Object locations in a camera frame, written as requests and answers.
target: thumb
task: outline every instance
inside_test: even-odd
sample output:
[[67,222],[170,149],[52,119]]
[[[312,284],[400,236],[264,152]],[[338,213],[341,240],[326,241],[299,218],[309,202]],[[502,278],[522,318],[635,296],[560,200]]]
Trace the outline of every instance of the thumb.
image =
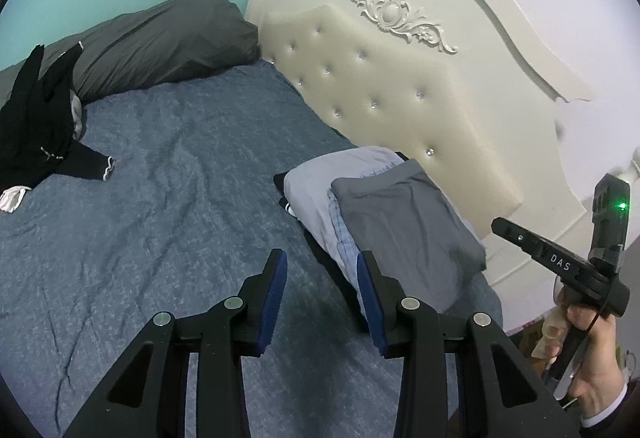
[[[593,322],[593,318],[596,317],[596,310],[587,306],[572,305],[566,311],[566,318],[576,328],[580,330],[586,330]],[[591,328],[590,338],[595,341],[606,341],[612,334],[615,335],[615,322],[612,321],[613,315],[610,315],[607,319],[598,317],[596,322]]]

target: tufted upholstered headboard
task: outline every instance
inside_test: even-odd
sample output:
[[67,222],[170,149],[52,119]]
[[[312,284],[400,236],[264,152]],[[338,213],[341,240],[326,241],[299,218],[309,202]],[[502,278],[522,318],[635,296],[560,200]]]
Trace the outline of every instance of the tufted upholstered headboard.
[[250,0],[245,17],[322,120],[420,162],[482,237],[503,302],[549,278],[490,224],[501,215],[559,240],[585,218],[554,102],[593,94],[513,0]]

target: bed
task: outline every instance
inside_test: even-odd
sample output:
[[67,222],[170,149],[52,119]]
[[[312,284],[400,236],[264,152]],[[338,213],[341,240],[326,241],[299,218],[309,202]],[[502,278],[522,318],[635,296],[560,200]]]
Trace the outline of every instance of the bed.
[[[320,118],[356,145],[417,159],[452,198],[487,247],[507,332],[553,306],[554,274],[491,234],[491,220],[507,217],[586,256],[598,179],[613,172],[638,193],[640,137],[607,129],[623,95],[596,96],[513,0],[249,0],[245,17],[258,25],[263,58]],[[599,117],[616,166],[597,154],[588,164],[561,157],[566,125],[574,142],[593,138],[572,113]],[[584,166],[570,186],[565,176]],[[640,234],[631,212],[627,244]]]
[[[359,330],[271,183],[318,155],[379,145],[420,162],[482,237],[507,330],[545,311],[553,275],[491,220],[588,248],[553,107],[594,95],[513,2],[250,0],[245,17],[263,60],[90,104],[82,141],[116,156],[110,181],[53,176],[0,219],[0,374],[44,438],[154,313],[209,309],[274,247],[289,282],[273,344],[243,361],[253,436],[392,435],[402,364]],[[474,303],[499,317],[494,299]]]

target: gray pillow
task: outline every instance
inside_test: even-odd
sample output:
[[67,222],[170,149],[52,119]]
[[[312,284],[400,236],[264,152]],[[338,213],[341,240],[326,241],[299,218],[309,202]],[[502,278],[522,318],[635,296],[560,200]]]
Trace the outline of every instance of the gray pillow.
[[[46,47],[41,73],[79,40],[74,70],[82,103],[162,82],[202,78],[255,60],[258,30],[227,0],[169,0],[120,15]],[[0,71],[0,107],[24,61]]]

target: human hand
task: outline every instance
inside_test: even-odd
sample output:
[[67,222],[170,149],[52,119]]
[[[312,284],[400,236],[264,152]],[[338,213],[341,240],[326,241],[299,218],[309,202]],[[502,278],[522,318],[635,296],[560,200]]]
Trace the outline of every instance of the human hand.
[[[572,305],[566,312],[566,318],[572,325],[586,330],[596,316],[595,310]],[[565,329],[555,328],[556,340],[545,346],[545,353],[553,363],[561,351],[561,340]],[[616,360],[616,318],[598,317],[589,332],[589,345],[584,354],[582,365],[575,374],[569,395],[576,397],[582,409],[583,418],[591,418],[609,407],[622,392],[625,379]]]

